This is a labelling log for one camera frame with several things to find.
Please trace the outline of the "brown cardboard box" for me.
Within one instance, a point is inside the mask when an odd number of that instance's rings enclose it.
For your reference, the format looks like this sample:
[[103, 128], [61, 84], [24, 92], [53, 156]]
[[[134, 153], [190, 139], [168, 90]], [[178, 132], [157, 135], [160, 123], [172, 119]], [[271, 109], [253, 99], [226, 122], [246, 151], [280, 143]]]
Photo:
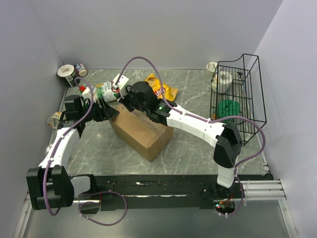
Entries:
[[152, 162], [171, 140], [174, 129], [151, 121], [144, 113], [128, 111], [123, 105], [109, 122], [116, 135], [148, 162]]

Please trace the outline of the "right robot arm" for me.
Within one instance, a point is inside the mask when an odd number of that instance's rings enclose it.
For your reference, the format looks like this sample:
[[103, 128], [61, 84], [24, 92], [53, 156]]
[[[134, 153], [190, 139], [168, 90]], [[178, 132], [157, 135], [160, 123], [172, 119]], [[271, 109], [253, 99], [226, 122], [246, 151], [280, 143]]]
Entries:
[[130, 112], [139, 110], [151, 121], [183, 130], [214, 148], [218, 165], [216, 191], [228, 197], [234, 191], [235, 164], [242, 149], [242, 138], [235, 123], [214, 122], [184, 110], [180, 105], [157, 98], [145, 81], [119, 87], [119, 102]]

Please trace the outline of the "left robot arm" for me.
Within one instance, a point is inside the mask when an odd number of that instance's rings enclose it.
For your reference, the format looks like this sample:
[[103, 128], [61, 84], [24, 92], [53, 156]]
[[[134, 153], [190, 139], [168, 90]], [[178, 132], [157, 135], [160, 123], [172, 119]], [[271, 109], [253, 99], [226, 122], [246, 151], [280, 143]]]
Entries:
[[26, 175], [32, 208], [53, 209], [72, 205], [74, 198], [83, 195], [86, 199], [97, 196], [98, 186], [92, 174], [70, 177], [66, 167], [70, 156], [89, 121], [106, 121], [119, 111], [104, 99], [91, 102], [79, 95], [67, 96], [65, 110], [60, 117], [56, 138], [44, 160], [37, 168], [29, 169]]

